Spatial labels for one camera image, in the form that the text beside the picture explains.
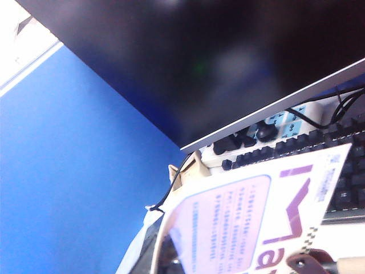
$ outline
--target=computer monitor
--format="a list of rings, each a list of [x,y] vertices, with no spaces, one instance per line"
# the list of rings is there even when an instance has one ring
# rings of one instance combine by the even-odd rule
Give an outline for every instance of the computer monitor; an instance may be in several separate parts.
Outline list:
[[[361,1],[18,2],[185,152],[365,72]]]

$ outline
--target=paper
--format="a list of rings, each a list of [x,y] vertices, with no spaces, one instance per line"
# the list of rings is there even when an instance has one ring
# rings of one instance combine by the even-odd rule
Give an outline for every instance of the paper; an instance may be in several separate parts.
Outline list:
[[[291,273],[315,239],[351,145],[206,178],[165,217],[186,274]]]

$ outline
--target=keyboard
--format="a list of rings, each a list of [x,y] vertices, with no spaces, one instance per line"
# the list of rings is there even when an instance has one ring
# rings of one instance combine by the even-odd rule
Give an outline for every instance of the keyboard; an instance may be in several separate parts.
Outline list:
[[[341,120],[328,130],[312,130],[252,152],[237,155],[235,161],[223,160],[221,167],[230,170],[261,161],[321,150],[352,143],[351,151],[323,224],[365,221],[365,114]]]

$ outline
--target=keyboard key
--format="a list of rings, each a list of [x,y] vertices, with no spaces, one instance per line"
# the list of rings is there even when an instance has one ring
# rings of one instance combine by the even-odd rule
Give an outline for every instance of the keyboard key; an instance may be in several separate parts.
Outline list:
[[[325,144],[319,144],[319,145],[317,145],[317,146],[315,146],[315,147],[312,147],[312,148],[311,148],[311,151],[322,150],[322,149],[324,149],[324,148],[326,148]]]
[[[343,135],[343,128],[339,123],[331,124],[328,128],[328,131],[332,139]]]
[[[358,163],[358,168],[359,168],[359,170],[365,170],[365,158],[360,159],[360,161]]]
[[[234,162],[233,164],[232,164],[232,169],[233,170],[235,170],[236,168],[239,168],[240,167],[240,165],[237,163],[237,162]]]
[[[309,147],[306,147],[305,149],[300,150],[299,154],[303,154],[303,153],[307,153],[307,152],[310,152],[310,148]]]
[[[336,189],[342,190],[347,188],[347,179],[345,177],[341,177],[336,185]]]
[[[336,210],[333,200],[331,200],[331,203],[327,207],[327,211],[333,211]]]
[[[352,155],[352,157],[355,157],[355,158],[364,156],[365,155],[364,147],[363,146],[356,146],[356,147],[353,146],[351,148],[351,155]]]
[[[238,165],[240,165],[240,167],[241,166],[244,166],[246,164],[245,161],[244,161],[244,156],[242,154],[241,155],[237,155],[237,157],[236,157],[236,163]]]
[[[312,130],[308,135],[309,144],[318,144],[323,142],[323,132],[320,130]]]
[[[326,147],[336,147],[339,145],[339,142],[337,140],[331,140],[331,139],[327,139],[326,140]]]
[[[286,150],[285,142],[280,141],[280,142],[278,142],[278,143],[276,144],[276,146],[275,146],[275,151],[276,151],[277,153],[282,154],[282,153],[284,153],[284,152],[285,152],[285,150]]]
[[[352,187],[365,186],[365,172],[354,174],[351,178],[351,186]]]
[[[354,172],[354,165],[352,161],[347,160],[342,168],[342,174],[351,175]]]
[[[365,188],[358,189],[358,202],[360,208],[365,208]]]
[[[252,152],[247,152],[244,154],[244,162],[246,164],[252,164],[253,162],[255,162],[253,159],[252,159]]]
[[[349,144],[354,143],[354,137],[353,136],[346,136],[344,138],[341,138],[338,140],[340,144]]]
[[[297,144],[297,140],[296,138],[289,138],[286,140],[286,148],[287,148],[287,151],[292,151],[292,150],[296,150],[298,147],[298,144]]]
[[[357,202],[351,190],[336,191],[334,195],[337,210],[351,209],[357,207]]]
[[[261,149],[261,155],[264,157],[264,159],[270,158],[273,156],[274,149],[272,147],[263,147]]]
[[[345,134],[351,134],[356,131],[357,123],[353,118],[342,119],[340,123]]]
[[[298,148],[309,146],[309,138],[307,134],[300,134],[297,137]]]
[[[232,168],[232,162],[230,160],[223,160],[222,162],[223,170],[230,170]]]

